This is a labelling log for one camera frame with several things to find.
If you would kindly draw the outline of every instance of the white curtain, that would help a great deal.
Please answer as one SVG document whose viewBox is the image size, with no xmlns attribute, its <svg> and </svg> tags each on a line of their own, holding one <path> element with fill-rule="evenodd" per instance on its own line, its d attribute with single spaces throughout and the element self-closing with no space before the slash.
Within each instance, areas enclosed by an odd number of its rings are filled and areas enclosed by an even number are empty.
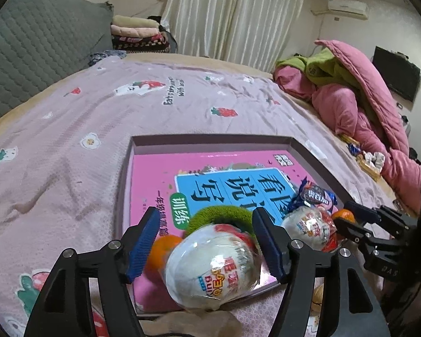
<svg viewBox="0 0 421 337">
<path fill-rule="evenodd" d="M 269 71 L 304 0 L 168 0 L 161 24 L 178 53 Z"/>
</svg>

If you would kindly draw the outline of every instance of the folded blanket stack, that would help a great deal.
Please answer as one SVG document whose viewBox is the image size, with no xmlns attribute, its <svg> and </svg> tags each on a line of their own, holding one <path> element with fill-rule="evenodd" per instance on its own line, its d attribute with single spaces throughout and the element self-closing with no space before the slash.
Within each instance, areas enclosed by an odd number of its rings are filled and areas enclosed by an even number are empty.
<svg viewBox="0 0 421 337">
<path fill-rule="evenodd" d="M 154 20 L 116 15 L 111 25 L 112 45 L 127 53 L 169 53 L 167 35 L 159 27 Z"/>
</svg>

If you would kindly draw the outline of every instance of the television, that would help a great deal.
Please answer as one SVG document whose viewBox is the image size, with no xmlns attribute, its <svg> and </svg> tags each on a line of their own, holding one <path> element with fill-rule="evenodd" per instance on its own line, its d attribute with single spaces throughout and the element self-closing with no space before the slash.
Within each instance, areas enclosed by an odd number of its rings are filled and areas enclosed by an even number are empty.
<svg viewBox="0 0 421 337">
<path fill-rule="evenodd" d="M 373 65 L 388 88 L 413 102 L 421 83 L 421 70 L 408 57 L 376 47 Z"/>
</svg>

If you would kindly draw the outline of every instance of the metal bolt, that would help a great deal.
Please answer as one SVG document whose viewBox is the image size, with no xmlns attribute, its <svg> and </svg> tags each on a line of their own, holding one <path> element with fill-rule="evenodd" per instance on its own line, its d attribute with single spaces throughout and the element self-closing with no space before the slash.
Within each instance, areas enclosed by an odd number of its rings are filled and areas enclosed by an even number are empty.
<svg viewBox="0 0 421 337">
<path fill-rule="evenodd" d="M 349 257 L 351 255 L 351 251 L 349 251 L 348 249 L 340 249 L 340 255 L 342 255 L 343 257 Z"/>
<path fill-rule="evenodd" d="M 74 253 L 75 251 L 73 250 L 73 249 L 66 249 L 66 250 L 64 250 L 64 252 L 62 253 L 62 256 L 64 257 L 64 258 L 69 258 L 69 257 L 72 257 L 73 256 L 73 253 Z"/>
<path fill-rule="evenodd" d="M 292 247 L 293 247 L 294 249 L 301 249 L 301 248 L 303 248 L 303 247 L 304 247 L 304 243 L 303 243 L 303 242 L 301 242 L 300 240 L 293 240 L 293 241 L 291 242 L 291 245 L 292 245 Z"/>
<path fill-rule="evenodd" d="M 115 241 L 109 242 L 108 247 L 110 249 L 119 249 L 121 245 L 122 244 L 120 243 L 120 241 L 115 240 Z"/>
</svg>

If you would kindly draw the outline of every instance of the green label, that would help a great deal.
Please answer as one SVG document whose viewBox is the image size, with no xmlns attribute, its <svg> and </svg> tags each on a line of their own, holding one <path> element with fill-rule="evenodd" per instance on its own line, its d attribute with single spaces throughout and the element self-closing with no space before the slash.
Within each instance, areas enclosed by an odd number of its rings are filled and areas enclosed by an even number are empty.
<svg viewBox="0 0 421 337">
<path fill-rule="evenodd" d="M 170 196 L 171 216 L 175 227 L 185 230 L 190 222 L 190 210 L 183 193 L 173 193 Z"/>
</svg>

